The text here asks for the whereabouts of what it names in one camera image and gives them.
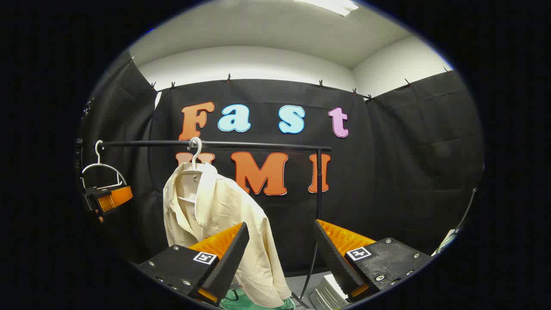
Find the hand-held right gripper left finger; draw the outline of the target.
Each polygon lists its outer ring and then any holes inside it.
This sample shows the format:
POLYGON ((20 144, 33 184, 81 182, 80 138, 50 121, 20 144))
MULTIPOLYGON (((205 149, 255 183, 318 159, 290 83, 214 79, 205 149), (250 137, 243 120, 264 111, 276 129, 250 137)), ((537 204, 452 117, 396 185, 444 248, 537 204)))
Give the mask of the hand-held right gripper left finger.
POLYGON ((248 245, 242 222, 189 247, 173 245, 136 264, 136 269, 183 298, 219 306, 248 245))

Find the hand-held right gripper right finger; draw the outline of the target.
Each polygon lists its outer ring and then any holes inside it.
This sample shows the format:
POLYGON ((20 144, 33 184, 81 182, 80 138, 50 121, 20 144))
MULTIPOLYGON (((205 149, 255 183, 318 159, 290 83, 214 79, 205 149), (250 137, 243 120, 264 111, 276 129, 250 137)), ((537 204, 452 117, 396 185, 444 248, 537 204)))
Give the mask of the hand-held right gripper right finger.
POLYGON ((351 301, 397 286, 433 259, 396 238, 375 241, 320 219, 314 221, 313 236, 337 285, 351 301))

